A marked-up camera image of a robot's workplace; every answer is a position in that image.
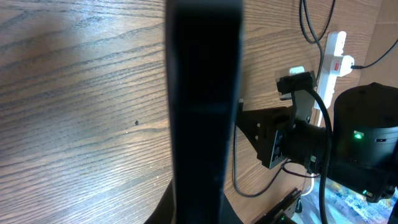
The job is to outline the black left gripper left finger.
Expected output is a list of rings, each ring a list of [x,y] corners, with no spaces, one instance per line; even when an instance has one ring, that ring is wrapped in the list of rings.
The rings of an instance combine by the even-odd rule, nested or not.
[[[174,218],[174,188],[171,180],[160,202],[145,224],[171,224]]]

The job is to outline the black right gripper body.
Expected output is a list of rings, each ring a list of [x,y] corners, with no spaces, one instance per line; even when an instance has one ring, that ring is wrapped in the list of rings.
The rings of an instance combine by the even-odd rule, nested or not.
[[[256,151],[261,164],[273,169],[284,159],[293,159],[298,152],[292,122],[294,107],[244,110],[238,106],[238,128]]]

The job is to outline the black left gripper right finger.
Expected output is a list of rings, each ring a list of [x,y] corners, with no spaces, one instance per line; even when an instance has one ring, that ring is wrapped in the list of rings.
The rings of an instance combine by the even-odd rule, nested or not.
[[[233,210],[233,207],[231,206],[225,193],[223,193],[221,197],[219,224],[243,224],[236,212]]]

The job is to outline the blue Galaxy smartphone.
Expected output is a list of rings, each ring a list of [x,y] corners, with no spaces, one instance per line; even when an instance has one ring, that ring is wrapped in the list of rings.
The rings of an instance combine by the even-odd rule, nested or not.
[[[165,62],[176,223],[218,223],[236,116],[243,2],[172,0]]]

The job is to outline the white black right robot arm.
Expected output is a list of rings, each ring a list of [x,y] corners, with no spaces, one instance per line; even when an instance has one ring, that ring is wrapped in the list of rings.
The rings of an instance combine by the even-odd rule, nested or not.
[[[391,198],[397,187],[397,88],[350,88],[333,111],[331,138],[326,128],[296,118],[294,106],[240,110],[236,122],[268,169],[290,159],[309,174],[321,174],[329,142],[329,179],[371,203]]]

